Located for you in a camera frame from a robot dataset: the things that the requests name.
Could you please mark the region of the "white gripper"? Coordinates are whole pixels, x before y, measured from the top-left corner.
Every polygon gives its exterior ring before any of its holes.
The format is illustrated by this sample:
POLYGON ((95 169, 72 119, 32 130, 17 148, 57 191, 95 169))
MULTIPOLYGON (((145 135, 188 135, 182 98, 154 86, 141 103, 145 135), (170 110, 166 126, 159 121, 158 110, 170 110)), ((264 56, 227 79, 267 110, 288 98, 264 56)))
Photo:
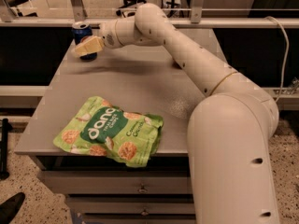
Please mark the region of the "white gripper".
POLYGON ((116 36, 116 20, 99 24, 99 36, 91 35, 75 46, 74 52, 78 56, 85 56, 99 52, 106 45, 108 48, 118 47, 116 36))

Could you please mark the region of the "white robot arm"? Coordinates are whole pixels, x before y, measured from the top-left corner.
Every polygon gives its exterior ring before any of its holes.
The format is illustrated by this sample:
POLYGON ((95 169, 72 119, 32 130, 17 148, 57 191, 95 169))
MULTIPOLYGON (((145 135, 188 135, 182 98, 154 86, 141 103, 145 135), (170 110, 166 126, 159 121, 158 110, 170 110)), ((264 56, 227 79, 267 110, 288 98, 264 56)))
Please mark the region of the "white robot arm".
POLYGON ((268 150, 278 126, 272 96, 180 32, 153 4, 104 23, 101 32, 76 45, 76 54, 153 42, 205 96, 187 131, 196 223, 280 224, 268 150))

